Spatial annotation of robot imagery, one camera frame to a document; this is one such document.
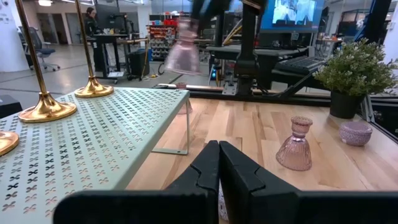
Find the person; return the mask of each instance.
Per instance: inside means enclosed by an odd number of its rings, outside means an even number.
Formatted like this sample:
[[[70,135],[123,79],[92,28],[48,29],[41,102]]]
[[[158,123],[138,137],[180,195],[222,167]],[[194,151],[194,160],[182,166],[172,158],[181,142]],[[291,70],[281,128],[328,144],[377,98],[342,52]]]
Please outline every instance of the person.
[[[87,36],[101,33],[101,29],[97,26],[97,21],[95,20],[95,14],[96,11],[94,8],[87,8],[85,19],[85,31]]]

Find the potted plant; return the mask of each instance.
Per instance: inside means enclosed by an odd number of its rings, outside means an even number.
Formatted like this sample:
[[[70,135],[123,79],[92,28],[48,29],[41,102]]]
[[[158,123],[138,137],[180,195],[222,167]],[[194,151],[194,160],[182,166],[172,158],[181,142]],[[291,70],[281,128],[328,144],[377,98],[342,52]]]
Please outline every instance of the potted plant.
[[[330,114],[338,118],[354,117],[359,104],[368,94],[392,92],[396,87],[397,68],[393,61],[383,63],[383,47],[376,43],[359,42],[343,44],[314,77],[331,91]]]

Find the perforated metal shelf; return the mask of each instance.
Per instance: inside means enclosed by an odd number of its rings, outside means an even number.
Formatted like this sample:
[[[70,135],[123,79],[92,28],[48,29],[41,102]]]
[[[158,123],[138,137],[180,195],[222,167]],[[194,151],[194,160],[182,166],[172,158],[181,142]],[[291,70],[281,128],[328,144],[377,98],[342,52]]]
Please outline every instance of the perforated metal shelf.
[[[188,91],[115,88],[101,98],[75,98],[75,114],[26,124],[17,114],[0,130],[20,143],[0,157],[0,222],[51,223],[65,196],[85,189],[124,189],[182,105]]]

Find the black plant pot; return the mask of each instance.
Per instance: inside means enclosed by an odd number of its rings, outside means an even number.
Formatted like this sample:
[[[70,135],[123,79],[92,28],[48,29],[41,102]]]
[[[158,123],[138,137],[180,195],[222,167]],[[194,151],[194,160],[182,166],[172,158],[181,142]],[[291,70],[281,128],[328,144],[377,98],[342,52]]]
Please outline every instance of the black plant pot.
[[[335,91],[330,96],[330,114],[343,119],[353,118],[359,104],[365,98],[365,96],[348,96]]]

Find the jar lid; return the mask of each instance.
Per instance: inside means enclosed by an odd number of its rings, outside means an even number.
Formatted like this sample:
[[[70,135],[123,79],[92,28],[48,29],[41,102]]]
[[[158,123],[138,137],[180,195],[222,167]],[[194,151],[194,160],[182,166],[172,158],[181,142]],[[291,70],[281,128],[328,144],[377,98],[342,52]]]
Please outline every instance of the jar lid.
[[[368,125],[356,121],[344,122],[340,125],[340,129],[358,135],[371,134],[373,132]]]

